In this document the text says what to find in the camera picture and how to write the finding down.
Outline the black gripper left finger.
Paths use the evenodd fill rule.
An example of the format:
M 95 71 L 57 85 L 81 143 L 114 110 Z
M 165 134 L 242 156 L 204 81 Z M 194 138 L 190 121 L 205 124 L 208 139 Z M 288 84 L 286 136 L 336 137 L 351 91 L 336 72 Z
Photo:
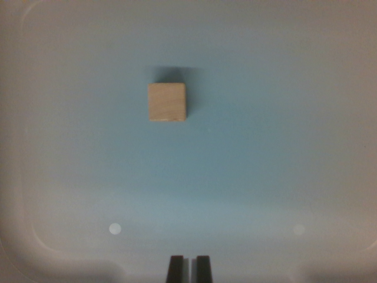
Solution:
M 173 255 L 170 258 L 166 283 L 189 282 L 189 259 L 183 255 Z

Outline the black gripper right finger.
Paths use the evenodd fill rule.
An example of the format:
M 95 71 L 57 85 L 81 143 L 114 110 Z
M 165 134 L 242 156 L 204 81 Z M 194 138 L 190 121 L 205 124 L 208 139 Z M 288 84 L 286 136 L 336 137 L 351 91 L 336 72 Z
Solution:
M 208 255 L 200 255 L 191 260 L 191 282 L 213 283 L 211 262 Z

